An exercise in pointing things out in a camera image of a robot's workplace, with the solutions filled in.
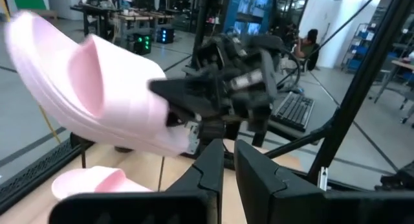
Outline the computer with blue lights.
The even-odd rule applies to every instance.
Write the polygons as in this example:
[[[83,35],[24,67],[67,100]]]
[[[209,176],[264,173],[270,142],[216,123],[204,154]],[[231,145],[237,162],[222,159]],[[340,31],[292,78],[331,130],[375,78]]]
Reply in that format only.
[[[169,44],[174,42],[175,29],[171,27],[161,27],[157,30],[157,42]]]

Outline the metal rack with blue bins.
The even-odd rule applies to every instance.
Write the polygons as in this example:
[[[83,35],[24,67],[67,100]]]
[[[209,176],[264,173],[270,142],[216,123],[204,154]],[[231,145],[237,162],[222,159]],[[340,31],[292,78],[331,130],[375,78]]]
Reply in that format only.
[[[356,72],[376,33],[376,23],[361,23],[356,29],[341,63],[346,73]]]

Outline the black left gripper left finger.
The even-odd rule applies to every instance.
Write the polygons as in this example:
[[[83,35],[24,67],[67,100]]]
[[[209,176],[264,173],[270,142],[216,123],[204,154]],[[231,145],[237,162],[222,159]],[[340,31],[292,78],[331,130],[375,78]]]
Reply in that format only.
[[[166,191],[75,194],[54,206],[48,224],[220,224],[223,173],[215,139]]]

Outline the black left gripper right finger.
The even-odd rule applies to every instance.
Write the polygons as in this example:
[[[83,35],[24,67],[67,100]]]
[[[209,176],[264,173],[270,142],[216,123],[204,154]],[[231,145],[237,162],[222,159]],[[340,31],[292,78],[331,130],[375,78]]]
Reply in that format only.
[[[328,192],[243,140],[235,174],[248,224],[414,224],[414,192]]]

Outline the black computer keyboard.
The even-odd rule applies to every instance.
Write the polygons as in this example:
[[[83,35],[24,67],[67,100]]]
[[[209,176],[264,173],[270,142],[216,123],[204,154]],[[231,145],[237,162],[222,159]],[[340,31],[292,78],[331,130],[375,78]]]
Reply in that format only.
[[[305,132],[313,107],[313,99],[290,92],[278,108],[272,112],[270,120],[297,131]]]

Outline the pink slide sandal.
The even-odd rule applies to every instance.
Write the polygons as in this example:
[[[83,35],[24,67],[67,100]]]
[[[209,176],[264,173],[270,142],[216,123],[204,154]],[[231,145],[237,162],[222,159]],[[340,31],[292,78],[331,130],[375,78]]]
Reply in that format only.
[[[188,132],[166,124],[166,100],[149,90],[165,79],[155,62],[91,34],[77,43],[23,11],[5,25],[14,67],[31,95],[61,126],[85,139],[176,156]]]
[[[83,193],[151,191],[128,179],[122,169],[105,166],[69,170],[55,178],[51,190],[57,200]]]

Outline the computer with green lights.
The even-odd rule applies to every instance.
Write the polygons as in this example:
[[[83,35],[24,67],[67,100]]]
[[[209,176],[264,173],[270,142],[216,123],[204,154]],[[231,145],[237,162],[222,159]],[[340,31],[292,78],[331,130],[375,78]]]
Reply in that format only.
[[[145,55],[151,52],[152,38],[150,34],[134,34],[133,50],[136,54]]]

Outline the large blue display screen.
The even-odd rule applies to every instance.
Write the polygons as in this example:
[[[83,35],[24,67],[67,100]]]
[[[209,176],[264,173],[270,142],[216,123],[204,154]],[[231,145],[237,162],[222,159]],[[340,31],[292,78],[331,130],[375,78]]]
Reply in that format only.
[[[227,0],[222,32],[264,34],[276,11],[276,0]]]

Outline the wooden top workbench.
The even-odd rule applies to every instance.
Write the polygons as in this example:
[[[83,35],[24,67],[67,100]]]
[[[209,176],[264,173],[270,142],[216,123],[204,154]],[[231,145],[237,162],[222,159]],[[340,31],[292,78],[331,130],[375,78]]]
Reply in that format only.
[[[170,21],[174,18],[172,14],[166,14],[161,12],[148,12],[148,11],[137,11],[136,9],[130,9],[127,14],[123,13],[123,10],[113,9],[113,8],[102,8],[97,6],[92,6],[89,4],[78,4],[70,6],[70,9],[77,12],[82,12],[84,20],[87,19],[88,15],[91,16],[103,16],[104,20],[107,21],[109,17],[115,18],[119,22],[119,31],[123,31],[122,22],[133,21],[138,22],[148,22],[148,26],[144,28],[137,28],[138,30],[149,30],[152,33],[152,39],[155,40],[157,37],[157,32],[162,27],[170,27]]]

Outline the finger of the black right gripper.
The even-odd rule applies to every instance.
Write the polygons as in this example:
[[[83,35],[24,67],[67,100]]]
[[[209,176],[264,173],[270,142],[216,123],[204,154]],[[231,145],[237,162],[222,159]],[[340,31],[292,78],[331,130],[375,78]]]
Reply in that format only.
[[[194,120],[193,113],[174,113],[169,112],[166,119],[166,126],[185,125],[187,122]]]
[[[217,76],[152,80],[149,89],[168,102],[178,116],[221,116],[223,81]]]

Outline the person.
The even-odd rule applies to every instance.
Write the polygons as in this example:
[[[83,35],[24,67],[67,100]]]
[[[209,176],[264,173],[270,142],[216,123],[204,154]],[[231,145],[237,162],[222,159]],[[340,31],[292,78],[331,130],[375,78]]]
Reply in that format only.
[[[305,38],[298,38],[294,48],[297,58],[307,59],[307,70],[312,71],[316,67],[319,57],[320,46],[316,43],[318,29],[312,28]]]

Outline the black aluminium rig frame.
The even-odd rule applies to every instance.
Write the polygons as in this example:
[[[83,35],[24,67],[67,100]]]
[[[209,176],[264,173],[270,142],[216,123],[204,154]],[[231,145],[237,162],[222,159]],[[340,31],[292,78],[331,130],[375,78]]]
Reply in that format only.
[[[362,106],[369,88],[387,56],[388,50],[395,39],[395,35],[404,24],[405,18],[411,12],[414,0],[391,0],[389,8],[379,25],[373,38],[372,45],[367,51],[365,59],[355,74],[345,97],[336,110],[329,124],[313,134],[290,142],[275,150],[270,150],[265,155],[271,159],[280,157],[290,151],[313,142],[324,139],[306,179],[311,183],[317,182],[318,172],[322,167],[330,167],[341,143],[343,142],[353,120]]]

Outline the wooden shelf with black frame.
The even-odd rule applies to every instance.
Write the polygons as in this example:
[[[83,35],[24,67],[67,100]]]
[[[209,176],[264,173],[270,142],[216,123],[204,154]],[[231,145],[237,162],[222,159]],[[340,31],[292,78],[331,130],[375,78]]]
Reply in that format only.
[[[163,190],[177,180],[192,164],[185,157],[163,158],[152,153],[119,153],[113,146],[95,144],[86,151],[86,163],[91,166],[121,168],[126,176],[151,190]],[[58,173],[38,186],[12,208],[0,215],[0,224],[47,224],[56,199],[51,185],[60,174],[81,167],[81,157],[75,158]]]

